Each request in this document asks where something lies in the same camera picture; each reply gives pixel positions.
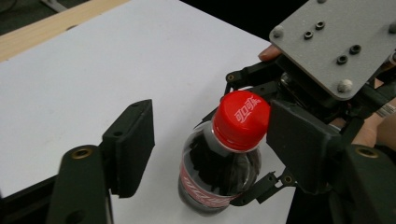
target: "human hand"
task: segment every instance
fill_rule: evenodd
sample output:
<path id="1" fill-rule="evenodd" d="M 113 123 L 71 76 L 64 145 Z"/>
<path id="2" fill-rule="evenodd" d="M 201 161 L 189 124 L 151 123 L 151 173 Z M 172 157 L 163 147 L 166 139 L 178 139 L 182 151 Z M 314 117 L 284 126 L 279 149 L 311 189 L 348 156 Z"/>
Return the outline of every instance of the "human hand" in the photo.
<path id="1" fill-rule="evenodd" d="M 259 54 L 258 57 L 261 61 L 267 62 L 267 61 L 273 60 L 280 54 L 281 54 L 280 49 L 278 49 L 274 45 L 270 45 L 268 48 L 263 50 Z M 376 80 L 375 87 L 378 87 L 380 85 L 381 85 L 381 83 L 378 80 Z M 384 126 L 384 125 L 380 126 L 380 124 L 383 121 L 384 121 L 383 118 L 379 117 L 376 113 L 374 113 L 370 118 L 368 118 L 364 121 L 363 126 L 359 130 L 358 134 L 355 136 L 354 140 L 352 141 L 352 144 L 364 145 L 367 147 L 374 147 L 376 144 L 377 138 L 383 139 L 383 142 L 385 142 L 385 143 L 389 142 L 389 139 L 387 137 L 386 138 L 381 137 L 381 135 L 383 135 L 383 134 L 381 134 L 380 136 L 377 136 L 378 127 Z M 390 140 L 390 142 L 392 142 L 396 146 L 395 140 Z"/>

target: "plastic bottle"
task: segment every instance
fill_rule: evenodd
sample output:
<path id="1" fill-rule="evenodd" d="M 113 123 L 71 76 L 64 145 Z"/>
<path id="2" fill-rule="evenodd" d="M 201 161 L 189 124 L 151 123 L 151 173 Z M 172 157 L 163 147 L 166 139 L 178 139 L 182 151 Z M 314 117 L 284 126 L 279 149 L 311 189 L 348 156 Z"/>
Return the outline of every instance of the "plastic bottle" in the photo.
<path id="1" fill-rule="evenodd" d="M 180 164 L 181 201 L 202 216 L 226 209 L 250 188 L 261 169 L 258 144 L 266 134 L 270 106 L 249 91 L 232 91 L 212 120 L 188 137 Z"/>

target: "metal plate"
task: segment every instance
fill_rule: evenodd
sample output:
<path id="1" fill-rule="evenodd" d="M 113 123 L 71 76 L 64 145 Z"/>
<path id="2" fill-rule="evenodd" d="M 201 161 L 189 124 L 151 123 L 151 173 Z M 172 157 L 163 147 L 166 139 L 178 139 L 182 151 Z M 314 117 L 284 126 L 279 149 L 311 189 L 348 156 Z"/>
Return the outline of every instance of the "metal plate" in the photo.
<path id="1" fill-rule="evenodd" d="M 270 40 L 330 95 L 348 100 L 395 50 L 394 29 L 395 0 L 310 0 Z M 349 52 L 353 46 L 361 51 Z"/>

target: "red bottle cap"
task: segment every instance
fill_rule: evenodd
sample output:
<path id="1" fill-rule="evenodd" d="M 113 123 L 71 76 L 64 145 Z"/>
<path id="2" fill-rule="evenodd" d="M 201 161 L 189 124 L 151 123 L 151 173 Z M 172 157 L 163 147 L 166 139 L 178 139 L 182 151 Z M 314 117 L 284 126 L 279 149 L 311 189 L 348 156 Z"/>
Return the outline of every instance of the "red bottle cap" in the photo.
<path id="1" fill-rule="evenodd" d="M 256 147 L 267 133 L 271 107 L 250 91 L 226 94 L 213 118 L 213 131 L 220 142 L 234 150 Z"/>

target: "wooden edge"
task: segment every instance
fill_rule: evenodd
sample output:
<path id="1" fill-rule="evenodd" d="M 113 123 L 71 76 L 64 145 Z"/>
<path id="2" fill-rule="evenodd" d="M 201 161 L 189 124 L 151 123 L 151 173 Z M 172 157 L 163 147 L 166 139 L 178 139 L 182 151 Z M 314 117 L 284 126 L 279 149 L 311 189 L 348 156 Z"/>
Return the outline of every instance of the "wooden edge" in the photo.
<path id="1" fill-rule="evenodd" d="M 91 0 L 79 6 L 37 21 L 21 29 L 0 35 L 0 62 L 24 52 L 84 21 L 119 6 L 129 0 Z"/>

